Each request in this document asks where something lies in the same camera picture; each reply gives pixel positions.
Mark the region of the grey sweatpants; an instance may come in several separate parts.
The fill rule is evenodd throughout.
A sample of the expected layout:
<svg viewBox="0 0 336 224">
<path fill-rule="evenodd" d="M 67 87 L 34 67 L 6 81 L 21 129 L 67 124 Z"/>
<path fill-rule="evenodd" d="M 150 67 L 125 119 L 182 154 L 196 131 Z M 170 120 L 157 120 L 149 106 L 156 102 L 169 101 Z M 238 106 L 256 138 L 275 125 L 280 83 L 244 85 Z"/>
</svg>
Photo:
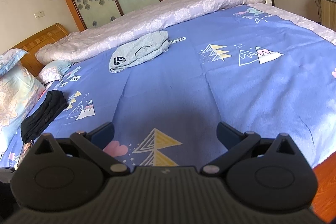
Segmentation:
<svg viewBox="0 0 336 224">
<path fill-rule="evenodd" d="M 168 32 L 156 31 L 119 46 L 109 61 L 110 73 L 150 61 L 169 49 Z"/>
</svg>

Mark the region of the folded black garment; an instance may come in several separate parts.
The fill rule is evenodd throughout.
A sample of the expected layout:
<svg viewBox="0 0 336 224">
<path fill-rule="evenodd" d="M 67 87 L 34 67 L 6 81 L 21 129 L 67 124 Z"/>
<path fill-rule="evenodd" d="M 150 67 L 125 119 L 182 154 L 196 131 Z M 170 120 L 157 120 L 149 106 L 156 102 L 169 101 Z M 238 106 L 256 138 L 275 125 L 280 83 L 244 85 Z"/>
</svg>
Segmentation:
<svg viewBox="0 0 336 224">
<path fill-rule="evenodd" d="M 26 144 L 39 137 L 67 107 L 67 100 L 61 91 L 48 91 L 39 108 L 21 123 L 22 142 Z"/>
</svg>

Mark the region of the smartphone with pink case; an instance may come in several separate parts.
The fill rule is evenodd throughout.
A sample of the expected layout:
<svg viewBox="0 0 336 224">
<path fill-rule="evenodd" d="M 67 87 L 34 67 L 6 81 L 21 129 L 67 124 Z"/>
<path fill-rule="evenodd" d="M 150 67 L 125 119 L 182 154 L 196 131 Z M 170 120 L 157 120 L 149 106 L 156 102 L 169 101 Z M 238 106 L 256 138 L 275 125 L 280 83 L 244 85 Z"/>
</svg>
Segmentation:
<svg viewBox="0 0 336 224">
<path fill-rule="evenodd" d="M 34 141 L 30 141 L 29 143 L 25 143 L 23 146 L 22 146 L 22 149 L 21 149 L 21 152 L 20 152 L 20 155 L 18 157 L 18 160 L 15 164 L 15 169 L 18 169 L 18 167 L 20 166 L 21 162 L 23 161 L 23 159 L 26 157 L 26 155 L 28 154 L 28 152 L 30 151 L 31 147 L 33 146 L 34 144 Z"/>
</svg>

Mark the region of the blue patterned bed sheet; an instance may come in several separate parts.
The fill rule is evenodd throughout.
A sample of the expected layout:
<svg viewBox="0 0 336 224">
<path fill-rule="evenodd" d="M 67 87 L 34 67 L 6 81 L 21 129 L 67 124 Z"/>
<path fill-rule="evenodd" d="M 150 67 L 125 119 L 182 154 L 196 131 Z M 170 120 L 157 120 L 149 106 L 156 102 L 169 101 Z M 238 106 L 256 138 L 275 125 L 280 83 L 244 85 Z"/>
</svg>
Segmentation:
<svg viewBox="0 0 336 224">
<path fill-rule="evenodd" d="M 114 125 L 104 150 L 128 166 L 202 166 L 225 152 L 226 122 L 264 138 L 289 134 L 311 166 L 335 152 L 335 32 L 267 5 L 236 6 L 167 28 L 151 61 L 109 71 L 109 50 L 72 64 L 56 138 Z"/>
</svg>

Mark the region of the small white blue pillow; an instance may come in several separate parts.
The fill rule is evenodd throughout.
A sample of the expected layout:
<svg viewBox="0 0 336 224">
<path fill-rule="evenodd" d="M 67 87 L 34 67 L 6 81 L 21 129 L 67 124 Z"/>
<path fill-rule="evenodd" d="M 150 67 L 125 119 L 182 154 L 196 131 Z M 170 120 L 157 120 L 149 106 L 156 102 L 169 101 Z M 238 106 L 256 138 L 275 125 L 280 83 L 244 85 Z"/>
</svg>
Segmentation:
<svg viewBox="0 0 336 224">
<path fill-rule="evenodd" d="M 61 81 L 66 71 L 73 64 L 73 62 L 64 60 L 52 61 L 40 71 L 37 79 L 44 85 L 53 81 Z"/>
</svg>

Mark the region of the large pastel patterned pillow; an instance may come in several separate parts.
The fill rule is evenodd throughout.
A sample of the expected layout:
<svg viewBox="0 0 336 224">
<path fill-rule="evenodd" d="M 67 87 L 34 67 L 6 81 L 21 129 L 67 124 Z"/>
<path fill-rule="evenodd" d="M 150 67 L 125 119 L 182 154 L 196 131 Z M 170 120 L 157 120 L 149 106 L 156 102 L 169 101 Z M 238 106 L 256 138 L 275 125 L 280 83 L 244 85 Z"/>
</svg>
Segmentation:
<svg viewBox="0 0 336 224">
<path fill-rule="evenodd" d="M 1 153 L 6 152 L 44 90 L 43 84 L 21 63 L 1 77 Z"/>
</svg>

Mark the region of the wooden headboard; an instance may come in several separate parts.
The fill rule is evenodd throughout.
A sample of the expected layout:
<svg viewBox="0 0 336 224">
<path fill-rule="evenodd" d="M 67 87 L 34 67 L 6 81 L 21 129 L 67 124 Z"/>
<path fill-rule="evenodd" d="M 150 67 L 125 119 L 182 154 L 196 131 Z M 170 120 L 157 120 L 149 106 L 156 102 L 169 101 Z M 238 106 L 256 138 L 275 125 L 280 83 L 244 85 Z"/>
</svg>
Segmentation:
<svg viewBox="0 0 336 224">
<path fill-rule="evenodd" d="M 32 75 L 37 77 L 44 65 L 36 59 L 35 53 L 46 45 L 56 43 L 68 34 L 69 31 L 63 25 L 55 23 L 13 46 L 13 49 L 18 48 L 27 52 L 21 58 L 21 63 Z"/>
</svg>

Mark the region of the blue floral top pillow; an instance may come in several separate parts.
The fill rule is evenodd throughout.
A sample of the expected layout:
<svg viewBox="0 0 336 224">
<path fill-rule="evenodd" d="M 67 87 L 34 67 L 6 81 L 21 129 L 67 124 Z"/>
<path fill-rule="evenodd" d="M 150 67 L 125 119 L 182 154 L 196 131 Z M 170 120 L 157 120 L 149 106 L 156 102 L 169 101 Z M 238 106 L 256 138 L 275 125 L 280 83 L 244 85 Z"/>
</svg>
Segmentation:
<svg viewBox="0 0 336 224">
<path fill-rule="evenodd" d="M 4 76 L 21 60 L 28 52 L 23 49 L 14 48 L 6 51 L 0 59 L 0 76 Z"/>
</svg>

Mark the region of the grey tv cabinet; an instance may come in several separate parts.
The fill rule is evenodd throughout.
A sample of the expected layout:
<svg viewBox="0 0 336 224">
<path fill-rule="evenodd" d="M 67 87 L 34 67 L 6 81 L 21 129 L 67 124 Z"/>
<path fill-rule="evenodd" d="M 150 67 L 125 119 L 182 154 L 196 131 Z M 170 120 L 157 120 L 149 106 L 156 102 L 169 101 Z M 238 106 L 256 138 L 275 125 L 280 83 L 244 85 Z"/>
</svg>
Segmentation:
<svg viewBox="0 0 336 224">
<path fill-rule="evenodd" d="M 322 25 L 335 31 L 335 6 L 336 0 L 321 0 Z"/>
</svg>

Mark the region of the white wall switch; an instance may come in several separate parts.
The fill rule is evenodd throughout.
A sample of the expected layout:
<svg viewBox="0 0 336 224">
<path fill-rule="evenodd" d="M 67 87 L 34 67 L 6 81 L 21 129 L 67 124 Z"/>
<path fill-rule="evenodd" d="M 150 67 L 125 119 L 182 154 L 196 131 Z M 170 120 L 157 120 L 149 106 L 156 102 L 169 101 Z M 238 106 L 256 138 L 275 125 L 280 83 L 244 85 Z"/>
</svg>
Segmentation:
<svg viewBox="0 0 336 224">
<path fill-rule="evenodd" d="M 45 16 L 44 11 L 38 11 L 38 12 L 35 12 L 35 13 L 34 13 L 34 17 L 35 17 L 36 19 L 39 19 L 39 18 L 44 17 L 44 16 Z"/>
</svg>

